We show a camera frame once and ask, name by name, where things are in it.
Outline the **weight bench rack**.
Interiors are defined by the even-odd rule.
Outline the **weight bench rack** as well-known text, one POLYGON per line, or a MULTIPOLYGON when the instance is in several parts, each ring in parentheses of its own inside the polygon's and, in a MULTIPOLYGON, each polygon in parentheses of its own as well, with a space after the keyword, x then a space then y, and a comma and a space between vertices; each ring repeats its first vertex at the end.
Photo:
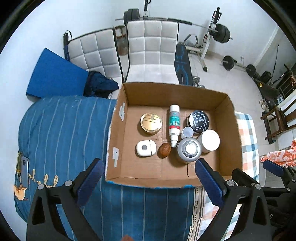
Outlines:
MULTIPOLYGON (((144 0, 144 13, 143 13, 143 16, 149 16, 149 13, 148 13, 148 6, 149 4, 151 3, 151 1, 147 1, 147 0, 144 0)), ((209 31, 207 30, 207 33, 204 35, 203 37, 203 40, 202 40, 202 43, 200 45, 198 45, 198 43, 196 43, 195 45, 193 46, 189 46, 186 41, 189 39, 189 37, 191 36, 195 36, 196 39, 198 38, 197 35, 194 35, 194 34, 189 34, 185 40, 182 42, 182 45, 185 46, 185 48, 191 53, 191 54, 194 54, 198 57, 199 59, 199 62, 202 66, 202 69, 204 72, 207 72, 208 68, 205 64, 205 56, 206 56, 206 53, 209 49, 209 46, 210 46, 210 42, 211 40, 213 40, 213 37, 209 34, 209 31)))

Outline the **black round tin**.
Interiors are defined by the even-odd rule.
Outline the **black round tin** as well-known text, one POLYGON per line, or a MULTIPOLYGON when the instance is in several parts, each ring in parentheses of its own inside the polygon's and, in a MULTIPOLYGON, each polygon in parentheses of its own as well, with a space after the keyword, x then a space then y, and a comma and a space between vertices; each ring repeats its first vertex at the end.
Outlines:
POLYGON ((208 130, 210 120, 204 111, 195 110, 187 117, 187 125, 193 129, 194 133, 200 134, 208 130))

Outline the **dark blue clothing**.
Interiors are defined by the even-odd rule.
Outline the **dark blue clothing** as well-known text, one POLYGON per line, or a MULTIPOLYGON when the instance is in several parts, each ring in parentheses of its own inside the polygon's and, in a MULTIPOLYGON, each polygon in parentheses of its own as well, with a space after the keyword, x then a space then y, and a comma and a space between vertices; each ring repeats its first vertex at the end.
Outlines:
POLYGON ((116 81, 105 77, 100 72, 90 71, 86 79, 83 96, 109 98, 116 90, 119 90, 116 81))

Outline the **orange white patterned cloth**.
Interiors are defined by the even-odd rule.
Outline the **orange white patterned cloth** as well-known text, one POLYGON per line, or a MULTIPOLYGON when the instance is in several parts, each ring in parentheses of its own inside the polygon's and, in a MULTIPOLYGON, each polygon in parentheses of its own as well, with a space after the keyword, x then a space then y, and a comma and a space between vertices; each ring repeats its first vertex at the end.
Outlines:
POLYGON ((296 141, 292 141, 289 149, 282 151, 273 151, 267 153, 260 159, 260 162, 271 161, 280 166, 284 167, 295 167, 296 166, 296 141))

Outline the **white padded chair right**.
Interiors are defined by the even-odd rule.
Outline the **white padded chair right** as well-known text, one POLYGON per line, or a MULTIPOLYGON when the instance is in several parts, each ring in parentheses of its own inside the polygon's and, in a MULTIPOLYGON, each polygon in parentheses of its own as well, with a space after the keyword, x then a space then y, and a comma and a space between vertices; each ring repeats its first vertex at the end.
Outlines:
POLYGON ((129 67, 126 82, 179 84, 175 55, 179 24, 138 20, 127 23, 129 67))

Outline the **dark wooden chair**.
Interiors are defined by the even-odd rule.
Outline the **dark wooden chair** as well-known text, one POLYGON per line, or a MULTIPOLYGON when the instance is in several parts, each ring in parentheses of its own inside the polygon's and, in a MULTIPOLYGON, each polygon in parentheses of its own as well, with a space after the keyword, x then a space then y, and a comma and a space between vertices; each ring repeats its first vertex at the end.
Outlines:
POLYGON ((295 100, 293 100, 284 110, 279 108, 278 106, 275 106, 271 111, 269 112, 263 112, 262 117, 260 118, 264 122, 265 130, 267 136, 265 137, 265 140, 268 140, 268 143, 271 145, 276 142, 273 138, 277 135, 280 135, 286 131, 292 130, 295 128, 295 124, 289 126, 288 123, 295 120, 295 109, 289 113, 286 114, 286 112, 295 104, 295 100), (276 120, 276 123, 278 125, 278 130, 275 132, 271 132, 270 123, 272 121, 276 120))

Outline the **gold round tin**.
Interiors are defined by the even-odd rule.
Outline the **gold round tin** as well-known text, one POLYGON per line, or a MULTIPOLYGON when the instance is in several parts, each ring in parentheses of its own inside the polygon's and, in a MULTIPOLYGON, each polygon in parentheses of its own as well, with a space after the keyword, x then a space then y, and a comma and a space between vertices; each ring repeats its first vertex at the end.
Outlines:
POLYGON ((162 128, 162 119, 155 113, 145 113, 140 118, 140 126, 149 135, 156 134, 162 128))

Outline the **chrome dumbbell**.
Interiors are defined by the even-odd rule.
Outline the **chrome dumbbell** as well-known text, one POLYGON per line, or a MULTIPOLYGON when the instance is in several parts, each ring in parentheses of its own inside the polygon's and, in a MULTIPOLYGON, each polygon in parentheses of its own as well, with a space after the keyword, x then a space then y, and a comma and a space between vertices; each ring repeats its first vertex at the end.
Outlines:
POLYGON ((200 77, 199 76, 192 76, 192 83, 193 83, 193 87, 205 88, 204 85, 200 84, 200 77))

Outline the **plaid checkered cloth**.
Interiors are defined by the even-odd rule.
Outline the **plaid checkered cloth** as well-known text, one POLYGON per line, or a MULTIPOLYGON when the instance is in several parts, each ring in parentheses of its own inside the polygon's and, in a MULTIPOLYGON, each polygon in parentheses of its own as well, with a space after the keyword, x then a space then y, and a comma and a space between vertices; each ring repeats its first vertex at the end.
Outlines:
MULTIPOLYGON (((249 114, 235 112, 242 150, 242 170, 254 180, 259 180, 259 151, 257 136, 252 117, 249 114)), ((198 240, 218 211, 203 187, 194 189, 192 224, 187 240, 198 240)))

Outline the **blue foam mat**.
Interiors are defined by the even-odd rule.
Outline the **blue foam mat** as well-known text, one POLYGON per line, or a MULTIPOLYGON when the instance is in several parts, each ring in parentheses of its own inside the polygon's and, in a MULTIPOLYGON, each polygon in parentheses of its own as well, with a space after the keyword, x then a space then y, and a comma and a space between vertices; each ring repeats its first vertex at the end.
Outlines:
POLYGON ((87 77, 86 70, 45 48, 31 75, 26 95, 37 98, 82 96, 87 77))

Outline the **barbell on rack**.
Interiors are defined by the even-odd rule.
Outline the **barbell on rack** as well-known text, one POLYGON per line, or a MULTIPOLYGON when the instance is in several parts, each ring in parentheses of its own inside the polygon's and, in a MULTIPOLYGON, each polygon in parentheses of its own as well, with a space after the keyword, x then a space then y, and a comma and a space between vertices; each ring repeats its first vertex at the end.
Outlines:
POLYGON ((203 25, 194 24, 189 21, 173 19, 173 18, 159 18, 159 17, 149 17, 149 16, 140 16, 139 9, 128 9, 124 12, 123 18, 115 19, 116 21, 123 20, 124 25, 126 26, 129 21, 137 21, 137 20, 157 20, 157 21, 170 21, 176 22, 179 24, 185 24, 189 26, 197 26, 200 28, 207 29, 209 34, 213 37, 216 42, 219 43, 227 43, 229 40, 232 40, 231 34, 229 29, 222 24, 219 24, 218 21, 222 13, 220 12, 220 8, 218 7, 217 10, 214 11, 212 15, 212 25, 213 27, 205 27, 203 25))

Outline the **white spray bottle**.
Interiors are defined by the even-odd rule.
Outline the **white spray bottle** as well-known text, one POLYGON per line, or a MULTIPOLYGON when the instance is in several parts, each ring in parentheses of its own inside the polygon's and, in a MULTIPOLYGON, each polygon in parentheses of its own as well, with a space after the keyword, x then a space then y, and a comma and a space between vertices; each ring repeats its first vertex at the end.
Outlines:
POLYGON ((177 147, 179 135, 180 135, 180 107, 176 104, 173 104, 170 106, 170 115, 169 115, 169 136, 170 136, 172 148, 177 147))

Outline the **white padded chair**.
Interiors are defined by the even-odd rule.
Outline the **white padded chair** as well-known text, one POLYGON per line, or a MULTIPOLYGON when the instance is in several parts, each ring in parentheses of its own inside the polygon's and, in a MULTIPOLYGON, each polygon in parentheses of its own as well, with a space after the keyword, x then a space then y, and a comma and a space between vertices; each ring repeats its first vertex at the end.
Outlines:
POLYGON ((126 82, 179 84, 175 55, 179 24, 138 20, 127 23, 129 67, 126 82))
POLYGON ((115 30, 107 28, 72 38, 70 31, 63 35, 65 59, 90 72, 97 71, 107 78, 123 83, 115 30))

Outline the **blue black bench pad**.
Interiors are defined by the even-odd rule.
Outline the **blue black bench pad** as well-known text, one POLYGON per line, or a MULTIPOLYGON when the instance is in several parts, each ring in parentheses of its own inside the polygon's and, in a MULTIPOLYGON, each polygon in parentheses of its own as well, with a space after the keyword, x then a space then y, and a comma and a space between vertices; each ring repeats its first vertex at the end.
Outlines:
POLYGON ((181 44, 177 44, 176 47, 175 71, 179 84, 189 86, 193 85, 193 77, 187 49, 181 44))

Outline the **silver metal tin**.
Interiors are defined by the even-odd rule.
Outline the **silver metal tin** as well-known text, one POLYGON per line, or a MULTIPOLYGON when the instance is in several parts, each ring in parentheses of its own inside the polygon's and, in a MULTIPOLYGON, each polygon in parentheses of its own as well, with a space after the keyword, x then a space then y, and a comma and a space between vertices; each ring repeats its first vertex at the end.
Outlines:
POLYGON ((202 153, 201 144, 196 138, 187 137, 177 145, 178 159, 184 163, 197 161, 202 153))

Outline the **white round jar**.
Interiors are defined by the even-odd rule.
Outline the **white round jar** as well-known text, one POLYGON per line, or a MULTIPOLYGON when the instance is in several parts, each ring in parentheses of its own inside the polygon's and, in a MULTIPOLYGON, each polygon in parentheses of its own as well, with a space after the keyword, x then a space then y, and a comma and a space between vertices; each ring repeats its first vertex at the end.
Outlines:
POLYGON ((206 130, 197 137, 203 153, 217 150, 220 146, 220 137, 214 130, 206 130))

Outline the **blue striped bed sheet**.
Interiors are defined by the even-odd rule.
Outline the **blue striped bed sheet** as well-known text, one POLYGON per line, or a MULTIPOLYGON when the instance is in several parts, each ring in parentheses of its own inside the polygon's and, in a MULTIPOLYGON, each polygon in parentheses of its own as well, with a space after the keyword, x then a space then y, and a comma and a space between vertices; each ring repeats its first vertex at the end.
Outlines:
MULTIPOLYGON (((27 220, 39 184, 61 186, 95 158, 104 160, 114 100, 49 97, 34 103, 18 131, 19 153, 29 160, 29 189, 15 178, 17 214, 27 220)), ((81 208, 101 240, 188 240, 193 231, 194 188, 119 186, 101 179, 81 208)))

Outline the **open cardboard box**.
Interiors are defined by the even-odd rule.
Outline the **open cardboard box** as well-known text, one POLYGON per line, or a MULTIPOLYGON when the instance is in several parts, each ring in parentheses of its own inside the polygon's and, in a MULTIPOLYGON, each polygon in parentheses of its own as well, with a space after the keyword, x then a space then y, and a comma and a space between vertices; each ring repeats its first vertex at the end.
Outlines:
POLYGON ((109 129, 106 181, 149 188, 199 186, 198 158, 224 178, 242 168, 238 124, 227 94, 152 82, 122 85, 109 129))

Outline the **white padded chair left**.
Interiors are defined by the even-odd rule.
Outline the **white padded chair left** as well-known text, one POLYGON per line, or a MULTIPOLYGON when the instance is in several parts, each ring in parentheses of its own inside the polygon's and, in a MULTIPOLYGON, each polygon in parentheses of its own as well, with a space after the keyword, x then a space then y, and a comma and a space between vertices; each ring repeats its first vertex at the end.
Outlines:
POLYGON ((115 30, 107 28, 72 38, 70 31, 63 35, 65 59, 90 72, 97 71, 107 78, 123 83, 115 30))

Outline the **smartphone on bed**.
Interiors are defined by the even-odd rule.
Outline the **smartphone on bed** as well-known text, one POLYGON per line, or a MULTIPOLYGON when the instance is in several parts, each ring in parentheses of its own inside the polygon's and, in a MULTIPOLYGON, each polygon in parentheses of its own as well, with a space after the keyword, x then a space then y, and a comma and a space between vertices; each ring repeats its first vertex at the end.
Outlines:
POLYGON ((29 159, 25 157, 21 152, 18 152, 16 172, 20 183, 25 187, 29 188, 29 159))

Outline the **white oval case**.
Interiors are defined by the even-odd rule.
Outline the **white oval case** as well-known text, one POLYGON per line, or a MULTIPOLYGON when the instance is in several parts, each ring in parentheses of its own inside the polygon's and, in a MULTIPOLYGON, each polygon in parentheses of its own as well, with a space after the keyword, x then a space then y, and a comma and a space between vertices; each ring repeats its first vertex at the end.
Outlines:
POLYGON ((150 157, 157 152, 156 143, 153 140, 143 140, 137 143, 136 152, 140 157, 150 157))

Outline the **small white cap container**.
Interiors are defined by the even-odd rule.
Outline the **small white cap container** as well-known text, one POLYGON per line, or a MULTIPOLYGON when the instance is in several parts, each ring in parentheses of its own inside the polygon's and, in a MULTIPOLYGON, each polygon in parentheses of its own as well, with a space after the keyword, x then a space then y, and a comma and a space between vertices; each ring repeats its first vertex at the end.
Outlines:
POLYGON ((193 134, 194 134, 193 129, 190 126, 186 126, 182 129, 181 139, 190 138, 193 136, 193 134))

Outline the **barbell on floor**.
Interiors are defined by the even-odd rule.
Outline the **barbell on floor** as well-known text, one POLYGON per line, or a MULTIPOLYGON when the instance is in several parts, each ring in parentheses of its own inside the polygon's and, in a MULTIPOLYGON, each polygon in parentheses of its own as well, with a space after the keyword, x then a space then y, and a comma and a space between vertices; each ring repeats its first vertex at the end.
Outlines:
POLYGON ((255 77, 257 73, 254 65, 248 64, 247 66, 244 66, 242 64, 238 64, 237 61, 229 55, 226 55, 222 59, 222 65, 226 70, 232 70, 234 67, 242 68, 250 77, 255 77))

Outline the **brown walnut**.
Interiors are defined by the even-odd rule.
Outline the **brown walnut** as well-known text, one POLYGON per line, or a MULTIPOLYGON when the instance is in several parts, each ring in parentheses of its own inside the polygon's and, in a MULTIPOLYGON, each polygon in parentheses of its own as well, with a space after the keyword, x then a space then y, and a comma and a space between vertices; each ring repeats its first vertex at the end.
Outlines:
POLYGON ((169 143, 163 143, 158 149, 158 157, 164 159, 171 153, 171 145, 169 143))

